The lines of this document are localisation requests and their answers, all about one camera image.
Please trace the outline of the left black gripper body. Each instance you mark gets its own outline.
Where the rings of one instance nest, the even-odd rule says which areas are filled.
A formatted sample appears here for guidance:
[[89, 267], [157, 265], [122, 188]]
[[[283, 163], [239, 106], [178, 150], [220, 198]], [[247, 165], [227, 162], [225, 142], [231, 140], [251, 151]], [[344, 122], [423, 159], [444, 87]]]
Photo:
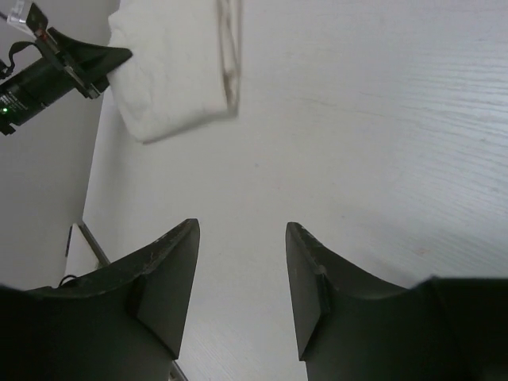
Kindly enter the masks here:
[[11, 46], [9, 59], [29, 46], [36, 47], [41, 58], [9, 78], [14, 62], [3, 65], [1, 77], [1, 134], [9, 136], [16, 128], [37, 116], [41, 111], [72, 90], [84, 98], [96, 99], [108, 86], [84, 82], [69, 63], [58, 57], [59, 47], [49, 30], [34, 42], [19, 41]]

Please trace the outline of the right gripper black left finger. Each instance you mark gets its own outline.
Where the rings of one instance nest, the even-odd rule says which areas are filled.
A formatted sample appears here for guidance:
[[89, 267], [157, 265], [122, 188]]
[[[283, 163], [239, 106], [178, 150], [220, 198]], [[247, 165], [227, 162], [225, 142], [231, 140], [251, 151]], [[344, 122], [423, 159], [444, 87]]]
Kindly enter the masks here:
[[199, 223], [58, 287], [1, 289], [4, 380], [181, 380]]

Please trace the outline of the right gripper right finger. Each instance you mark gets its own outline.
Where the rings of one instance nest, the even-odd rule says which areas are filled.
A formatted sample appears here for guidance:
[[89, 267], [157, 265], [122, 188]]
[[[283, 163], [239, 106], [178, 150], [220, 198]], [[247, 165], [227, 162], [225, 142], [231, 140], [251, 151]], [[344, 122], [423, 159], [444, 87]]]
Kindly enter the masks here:
[[286, 231], [298, 357], [310, 380], [504, 380], [507, 281], [432, 277], [403, 288]]

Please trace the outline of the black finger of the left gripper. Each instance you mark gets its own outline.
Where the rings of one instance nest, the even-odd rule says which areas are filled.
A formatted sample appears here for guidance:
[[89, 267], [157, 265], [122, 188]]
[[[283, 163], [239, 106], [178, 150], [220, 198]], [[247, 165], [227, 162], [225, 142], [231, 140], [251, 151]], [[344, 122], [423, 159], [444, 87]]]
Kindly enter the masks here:
[[72, 39], [55, 28], [49, 35], [59, 47], [58, 57], [70, 64], [82, 81], [109, 86], [108, 75], [127, 62], [133, 53], [128, 48], [107, 47]]

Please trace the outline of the white t shirt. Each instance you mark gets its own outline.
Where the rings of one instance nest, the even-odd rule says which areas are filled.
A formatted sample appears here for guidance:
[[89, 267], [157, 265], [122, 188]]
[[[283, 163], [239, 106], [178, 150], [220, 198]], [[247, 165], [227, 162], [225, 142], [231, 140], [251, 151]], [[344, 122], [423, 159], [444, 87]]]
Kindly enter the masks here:
[[237, 115], [240, 1], [123, 1], [110, 46], [132, 57], [108, 76], [130, 135], [141, 143]]

